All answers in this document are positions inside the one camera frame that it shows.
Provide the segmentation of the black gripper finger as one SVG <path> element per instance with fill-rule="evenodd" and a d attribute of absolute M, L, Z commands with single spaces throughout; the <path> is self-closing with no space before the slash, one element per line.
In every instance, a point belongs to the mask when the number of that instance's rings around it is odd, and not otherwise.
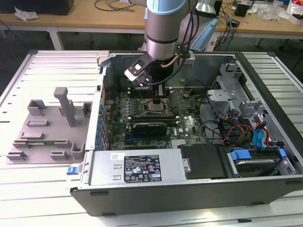
<path fill-rule="evenodd" d="M 161 99 L 163 97 L 162 85 L 153 86 L 153 91 L 154 91 L 153 104 L 160 104 Z"/>

